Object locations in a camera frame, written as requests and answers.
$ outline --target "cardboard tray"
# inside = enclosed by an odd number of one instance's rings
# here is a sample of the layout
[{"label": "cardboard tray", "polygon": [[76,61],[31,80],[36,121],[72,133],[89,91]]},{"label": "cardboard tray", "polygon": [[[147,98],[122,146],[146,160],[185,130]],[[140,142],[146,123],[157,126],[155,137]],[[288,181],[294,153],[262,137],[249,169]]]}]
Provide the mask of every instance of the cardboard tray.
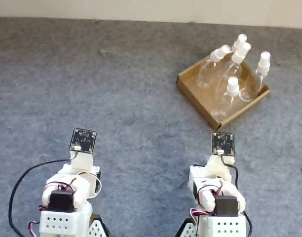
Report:
[{"label": "cardboard tray", "polygon": [[[240,110],[233,113],[230,117],[228,117],[224,121],[218,122],[210,115],[209,112],[211,111],[213,104],[210,103],[207,95],[202,93],[202,89],[198,88],[194,84],[194,78],[200,70],[202,61],[203,59],[197,62],[196,64],[192,65],[191,67],[187,68],[186,70],[182,71],[181,73],[179,73],[177,76],[176,84],[177,87],[180,89],[180,91],[189,99],[189,101],[206,118],[206,120],[211,125],[211,127],[216,131],[227,126],[237,117],[239,117],[242,113],[247,111],[249,108],[253,107],[258,102],[260,102],[270,92],[268,86],[264,85],[263,89],[260,91],[256,99],[245,105]],[[251,73],[251,71],[245,63],[242,63],[241,66],[242,66],[241,77],[243,80],[245,80],[247,76]]]}]

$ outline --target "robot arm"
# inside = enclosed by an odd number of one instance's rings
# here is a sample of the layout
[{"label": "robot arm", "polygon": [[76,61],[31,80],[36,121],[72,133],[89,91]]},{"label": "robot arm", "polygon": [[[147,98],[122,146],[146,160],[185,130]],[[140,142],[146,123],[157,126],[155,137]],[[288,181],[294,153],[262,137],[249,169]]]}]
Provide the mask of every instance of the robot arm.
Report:
[{"label": "robot arm", "polygon": [[233,134],[213,133],[207,164],[190,166],[188,187],[197,208],[190,209],[191,218],[184,221],[176,237],[246,236],[245,198],[231,183],[227,166],[233,164]]},{"label": "robot arm", "polygon": [[[227,157],[226,161],[233,164],[234,157]],[[234,196],[238,201],[238,211],[245,210],[245,198],[231,183],[229,169],[222,163],[220,156],[211,155],[206,166],[190,166],[189,188],[196,203],[206,211],[214,211],[215,195]]]},{"label": "robot arm", "polygon": [[71,163],[47,180],[40,208],[40,237],[108,237],[102,220],[92,217],[87,201],[100,192],[100,168],[93,166],[96,131],[76,128],[70,154]]}]

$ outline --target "clear plastic bottle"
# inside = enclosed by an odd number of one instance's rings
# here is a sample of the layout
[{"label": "clear plastic bottle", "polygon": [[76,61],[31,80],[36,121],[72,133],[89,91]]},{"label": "clear plastic bottle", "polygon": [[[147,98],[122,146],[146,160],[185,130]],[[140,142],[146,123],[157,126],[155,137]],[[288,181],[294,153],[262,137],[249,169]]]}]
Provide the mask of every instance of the clear plastic bottle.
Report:
[{"label": "clear plastic bottle", "polygon": [[264,86],[264,78],[266,78],[270,67],[270,53],[262,52],[261,58],[255,72],[249,75],[240,90],[240,99],[244,102],[254,100]]},{"label": "clear plastic bottle", "polygon": [[242,67],[241,63],[244,60],[246,54],[250,51],[251,45],[247,42],[243,43],[243,46],[239,48],[231,57],[231,61],[227,62],[224,67],[221,67],[217,71],[218,83],[215,90],[215,96],[218,98],[220,94],[227,88],[227,80],[229,77],[241,78]]},{"label": "clear plastic bottle", "polygon": [[211,111],[211,116],[221,122],[231,115],[234,108],[235,98],[238,96],[240,88],[238,78],[229,77],[226,90],[216,99],[216,107]]},{"label": "clear plastic bottle", "polygon": [[209,58],[204,60],[200,71],[198,73],[198,77],[195,80],[195,84],[198,87],[208,89],[213,80],[212,75],[219,69],[220,61],[224,58],[225,55],[230,53],[230,47],[228,45],[223,45],[220,48],[217,48],[213,51]]}]

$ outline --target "bottle cap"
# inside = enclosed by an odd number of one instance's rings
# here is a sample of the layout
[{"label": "bottle cap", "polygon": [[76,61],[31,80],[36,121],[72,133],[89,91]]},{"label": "bottle cap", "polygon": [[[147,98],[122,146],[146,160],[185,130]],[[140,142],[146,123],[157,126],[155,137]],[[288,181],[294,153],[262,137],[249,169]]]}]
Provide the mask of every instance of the bottle cap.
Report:
[{"label": "bottle cap", "polygon": [[210,60],[218,63],[222,60],[228,53],[230,53],[230,47],[228,45],[223,45],[220,48],[217,48],[210,54]]},{"label": "bottle cap", "polygon": [[247,36],[245,34],[239,34],[238,38],[236,41],[233,43],[231,47],[231,51],[234,53],[237,51],[240,47],[243,46],[244,42],[246,42]]},{"label": "bottle cap", "polygon": [[240,92],[240,87],[238,84],[238,78],[236,77],[229,77],[228,78],[228,85],[227,85],[227,92],[232,97],[236,96]]},{"label": "bottle cap", "polygon": [[248,42],[244,42],[242,47],[240,47],[235,53],[232,55],[231,59],[233,62],[240,64],[245,59],[245,56],[250,51],[251,45]]},{"label": "bottle cap", "polygon": [[269,67],[270,67],[270,53],[264,51],[261,53],[261,58],[258,64],[257,71],[265,75],[266,73],[268,73]]}]

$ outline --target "white wall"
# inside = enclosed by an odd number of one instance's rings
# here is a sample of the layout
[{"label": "white wall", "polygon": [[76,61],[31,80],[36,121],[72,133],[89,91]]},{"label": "white wall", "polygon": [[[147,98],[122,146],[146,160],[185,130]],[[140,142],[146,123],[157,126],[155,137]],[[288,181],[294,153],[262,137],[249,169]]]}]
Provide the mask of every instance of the white wall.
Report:
[{"label": "white wall", "polygon": [[0,0],[0,16],[302,28],[302,0]]}]

